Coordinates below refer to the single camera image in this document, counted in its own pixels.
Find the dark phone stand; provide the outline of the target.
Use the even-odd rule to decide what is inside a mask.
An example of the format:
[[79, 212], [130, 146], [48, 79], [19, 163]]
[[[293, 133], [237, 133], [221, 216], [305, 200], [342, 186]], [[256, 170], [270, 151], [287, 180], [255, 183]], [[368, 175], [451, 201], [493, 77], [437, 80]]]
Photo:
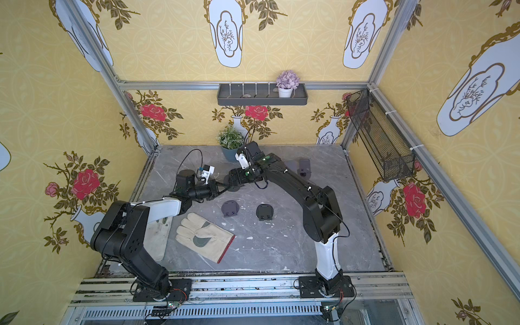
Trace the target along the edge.
[[223, 183], [226, 186], [228, 192], [238, 192], [242, 188], [242, 184], [233, 180], [229, 175], [224, 177]]
[[274, 208], [270, 204], [260, 204], [256, 209], [256, 215], [260, 221], [270, 221], [274, 216]]

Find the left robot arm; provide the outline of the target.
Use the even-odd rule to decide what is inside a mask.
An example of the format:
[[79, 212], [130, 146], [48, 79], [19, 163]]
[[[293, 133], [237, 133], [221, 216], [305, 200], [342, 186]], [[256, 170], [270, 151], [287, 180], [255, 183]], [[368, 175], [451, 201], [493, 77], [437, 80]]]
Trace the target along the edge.
[[222, 183], [197, 177], [192, 170], [177, 174], [173, 191], [161, 198], [137, 203], [118, 200], [111, 204], [90, 240], [90, 247], [104, 259], [116, 261], [135, 276], [136, 301], [164, 301], [173, 290], [166, 268], [154, 261], [144, 247], [149, 222], [187, 212], [194, 201], [212, 200]]

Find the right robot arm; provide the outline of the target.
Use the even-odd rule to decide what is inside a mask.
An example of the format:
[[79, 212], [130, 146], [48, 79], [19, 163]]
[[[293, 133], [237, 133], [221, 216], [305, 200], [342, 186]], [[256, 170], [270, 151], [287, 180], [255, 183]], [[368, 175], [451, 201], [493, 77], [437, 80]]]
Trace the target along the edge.
[[335, 241], [339, 237], [343, 216], [334, 190], [305, 180], [275, 154], [261, 153], [251, 157], [245, 150], [240, 150], [234, 158], [240, 167], [229, 172], [231, 186], [253, 183], [261, 178], [276, 184], [299, 203], [303, 228], [315, 242], [316, 277], [328, 291], [338, 287], [343, 271]]

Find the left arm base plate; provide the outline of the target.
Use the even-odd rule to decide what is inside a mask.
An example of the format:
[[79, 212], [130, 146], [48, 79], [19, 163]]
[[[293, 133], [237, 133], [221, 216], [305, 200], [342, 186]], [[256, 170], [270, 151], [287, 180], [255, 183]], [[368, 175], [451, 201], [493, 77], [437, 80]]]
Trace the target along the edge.
[[131, 286], [133, 302], [178, 302], [184, 303], [190, 296], [192, 279], [180, 278], [160, 281], [155, 287], [136, 280]]

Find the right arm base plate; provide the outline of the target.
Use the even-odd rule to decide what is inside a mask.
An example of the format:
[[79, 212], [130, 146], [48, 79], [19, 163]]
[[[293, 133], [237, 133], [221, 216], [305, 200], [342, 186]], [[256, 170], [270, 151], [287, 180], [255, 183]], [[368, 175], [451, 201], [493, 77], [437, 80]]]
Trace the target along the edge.
[[297, 288], [300, 298], [353, 298], [354, 285], [349, 276], [337, 274], [333, 279], [326, 280], [322, 276], [298, 277]]

